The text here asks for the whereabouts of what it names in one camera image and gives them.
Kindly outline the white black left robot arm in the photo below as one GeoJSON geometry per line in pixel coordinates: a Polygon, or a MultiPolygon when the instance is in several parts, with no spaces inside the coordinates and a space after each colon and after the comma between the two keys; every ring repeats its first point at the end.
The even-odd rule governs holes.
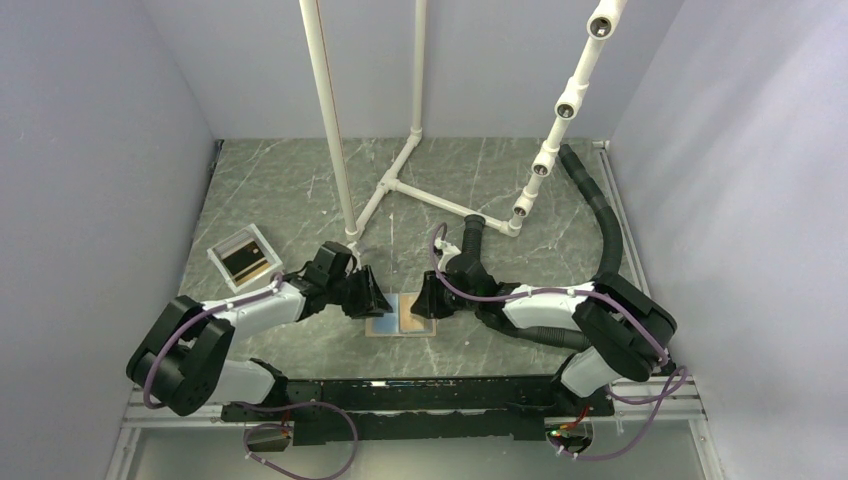
{"type": "Polygon", "coordinates": [[[390,314],[372,269],[346,246],[323,243],[300,269],[276,272],[268,285],[222,300],[172,299],[131,354],[126,376],[151,410],[188,416],[210,403],[234,404],[264,420],[290,402],[288,378],[261,359],[233,361],[237,342],[338,306],[351,319],[390,314]]]}

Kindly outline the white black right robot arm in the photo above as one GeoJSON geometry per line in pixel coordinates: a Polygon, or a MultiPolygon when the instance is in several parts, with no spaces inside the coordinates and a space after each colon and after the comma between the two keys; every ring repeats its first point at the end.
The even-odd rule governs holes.
{"type": "Polygon", "coordinates": [[[427,319],[470,311],[503,335],[568,350],[550,391],[564,415],[578,413],[616,380],[648,380],[668,363],[678,328],[670,313],[617,273],[571,287],[534,287],[499,282],[465,254],[425,273],[410,310],[427,319]]]}

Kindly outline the tan leather card holder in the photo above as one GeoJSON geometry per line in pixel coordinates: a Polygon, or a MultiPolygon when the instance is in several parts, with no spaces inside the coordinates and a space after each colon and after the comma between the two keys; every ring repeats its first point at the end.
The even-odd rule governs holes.
{"type": "Polygon", "coordinates": [[[411,311],[417,299],[416,294],[389,294],[387,299],[393,311],[380,317],[368,318],[365,323],[366,337],[424,338],[436,335],[435,319],[424,318],[411,311]]]}

